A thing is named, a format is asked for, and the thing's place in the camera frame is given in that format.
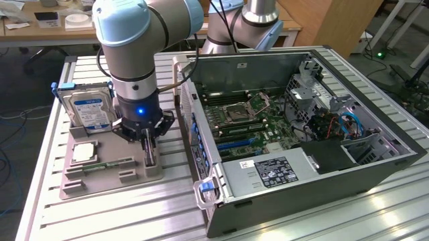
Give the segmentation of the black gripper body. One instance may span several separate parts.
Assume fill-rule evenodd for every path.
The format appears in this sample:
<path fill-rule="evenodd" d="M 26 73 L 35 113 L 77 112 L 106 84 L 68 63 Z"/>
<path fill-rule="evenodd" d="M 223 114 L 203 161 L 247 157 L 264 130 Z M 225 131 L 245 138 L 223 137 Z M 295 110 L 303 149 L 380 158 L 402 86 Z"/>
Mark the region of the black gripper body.
<path fill-rule="evenodd" d="M 122 125 L 132 130 L 154 130 L 154 125 L 162 117 L 158 106 L 158 94 L 150 94 L 146 98 L 138 100 L 117 96 L 117 102 Z"/>

